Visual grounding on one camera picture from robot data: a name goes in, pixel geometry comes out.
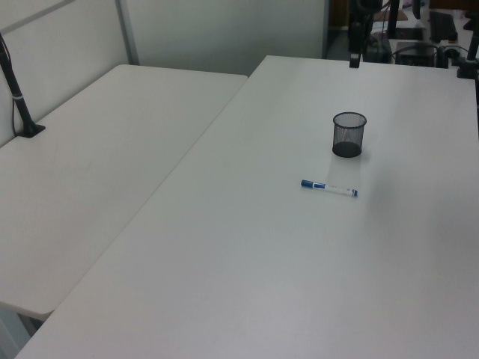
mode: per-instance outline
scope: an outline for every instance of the white desk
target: white desk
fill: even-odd
[[[266,58],[18,358],[477,358],[475,113],[449,71]]]
[[[0,149],[0,305],[45,319],[244,83],[119,66]]]

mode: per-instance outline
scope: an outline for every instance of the black mesh pen holder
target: black mesh pen holder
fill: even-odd
[[[351,158],[362,152],[362,136],[366,117],[356,112],[337,114],[332,122],[335,123],[335,136],[332,142],[332,152],[340,157]]]

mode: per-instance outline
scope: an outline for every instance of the white tabletop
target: white tabletop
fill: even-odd
[[[119,66],[0,149],[0,305],[44,319],[245,82]]]
[[[477,358],[474,88],[267,57],[18,358]]]

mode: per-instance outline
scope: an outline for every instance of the pen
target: pen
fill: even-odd
[[[342,188],[334,187],[333,185],[325,185],[324,183],[307,181],[306,179],[301,181],[301,185],[303,187],[322,189],[324,191],[334,192],[338,194],[345,194],[346,196],[358,197],[358,191],[356,191],[355,189],[349,189],[349,188],[342,189]]]

